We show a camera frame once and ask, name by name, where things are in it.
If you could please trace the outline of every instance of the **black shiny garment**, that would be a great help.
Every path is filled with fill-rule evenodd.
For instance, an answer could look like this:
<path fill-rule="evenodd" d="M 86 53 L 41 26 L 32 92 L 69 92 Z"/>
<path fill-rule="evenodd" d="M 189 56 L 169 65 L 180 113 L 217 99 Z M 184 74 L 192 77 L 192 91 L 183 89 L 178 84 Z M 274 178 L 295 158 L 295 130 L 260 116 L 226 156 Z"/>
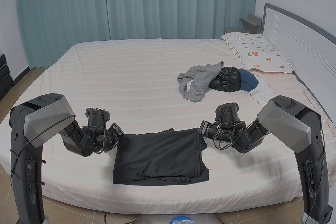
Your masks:
<path fill-rule="evenodd" d="M 240 72 L 236 67 L 225 66 L 220 73 L 212 80 L 209 87 L 217 91 L 236 92 L 241 87 Z"/>
<path fill-rule="evenodd" d="M 113 183 L 124 185 L 186 185 L 209 180 L 202 162 L 207 147 L 197 129 L 124 134 L 117 146 Z"/>

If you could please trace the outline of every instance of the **blue logo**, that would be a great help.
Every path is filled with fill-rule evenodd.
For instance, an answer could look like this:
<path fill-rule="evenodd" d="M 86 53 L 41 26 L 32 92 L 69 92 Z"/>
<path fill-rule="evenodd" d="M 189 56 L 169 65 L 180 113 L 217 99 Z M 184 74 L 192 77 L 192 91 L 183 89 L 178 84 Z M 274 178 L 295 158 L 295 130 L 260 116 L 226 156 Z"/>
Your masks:
<path fill-rule="evenodd" d="M 185 216 L 178 216 L 173 218 L 169 224 L 195 224 L 191 218 Z"/>

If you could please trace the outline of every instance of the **headboard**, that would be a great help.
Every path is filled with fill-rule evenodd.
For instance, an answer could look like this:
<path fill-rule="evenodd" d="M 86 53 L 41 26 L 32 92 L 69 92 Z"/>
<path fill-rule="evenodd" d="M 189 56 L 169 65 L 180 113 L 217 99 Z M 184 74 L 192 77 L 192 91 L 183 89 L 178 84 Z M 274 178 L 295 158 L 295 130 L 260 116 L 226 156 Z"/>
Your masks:
<path fill-rule="evenodd" d="M 261 33 L 286 55 L 299 81 L 336 124 L 336 37 L 269 3 L 265 3 Z"/>

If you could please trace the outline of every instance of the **bed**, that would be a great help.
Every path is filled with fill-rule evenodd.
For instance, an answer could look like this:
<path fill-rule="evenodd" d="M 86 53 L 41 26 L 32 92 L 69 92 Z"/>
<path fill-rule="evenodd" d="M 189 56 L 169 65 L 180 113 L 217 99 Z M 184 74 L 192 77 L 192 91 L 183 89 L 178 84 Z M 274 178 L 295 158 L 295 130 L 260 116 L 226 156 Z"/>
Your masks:
<path fill-rule="evenodd" d="M 281 25 L 281 20 L 273 17 L 273 11 L 275 18 L 279 16 L 276 12 L 280 13 L 274 8 L 268 8 L 269 11 L 265 8 L 267 19 L 264 21 L 268 24 L 263 28 L 264 35 L 287 55 L 298 68 L 299 77 L 309 84 L 302 68 L 295 66 L 291 47 L 284 49 L 282 43 L 286 40 L 274 30 L 276 25 L 278 29 Z M 195 128 L 202 120 L 213 122 L 218 105 L 237 102 L 239 117 L 249 124 L 263 106 L 247 92 L 208 89 L 204 98 L 196 103 L 183 99 L 179 93 L 176 81 L 179 73 L 194 65 L 220 61 L 239 68 L 223 40 L 79 43 L 45 70 L 16 104 L 56 92 L 66 96 L 80 125 L 87 124 L 86 108 L 98 107 L 111 113 L 109 124 L 116 122 L 125 133 L 141 134 L 171 127 L 175 130 Z M 290 96 L 321 114 L 331 186 L 336 179 L 336 129 L 332 110 L 327 106 L 324 111 L 321 107 L 325 109 L 324 104 L 319 104 L 313 96 L 316 91 L 310 92 L 293 74 L 253 73 L 265 79 L 275 95 Z M 9 115 L 0 125 L 0 163 L 6 172 L 10 171 L 8 121 Z M 130 214 L 229 212 L 302 196 L 294 154 L 273 135 L 266 136 L 262 144 L 248 154 L 240 154 L 233 148 L 220 151 L 212 141 L 206 139 L 206 143 L 208 148 L 203 151 L 202 159 L 210 168 L 209 181 L 183 186 L 128 186 L 112 184 L 115 150 L 83 158 L 67 151 L 61 137 L 56 135 L 44 144 L 46 164 L 42 167 L 42 180 L 46 185 L 42 188 L 43 194 L 88 209 Z"/>

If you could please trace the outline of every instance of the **pillowcase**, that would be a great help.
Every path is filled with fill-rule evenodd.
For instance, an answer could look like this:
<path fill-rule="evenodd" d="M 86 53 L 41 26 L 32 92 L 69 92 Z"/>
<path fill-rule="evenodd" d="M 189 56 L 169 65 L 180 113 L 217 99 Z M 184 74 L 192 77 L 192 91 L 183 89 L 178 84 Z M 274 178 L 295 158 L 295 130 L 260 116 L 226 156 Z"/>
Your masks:
<path fill-rule="evenodd" d="M 288 74 L 294 70 L 287 58 L 275 50 L 261 33 L 227 33 L 221 38 L 242 69 Z"/>

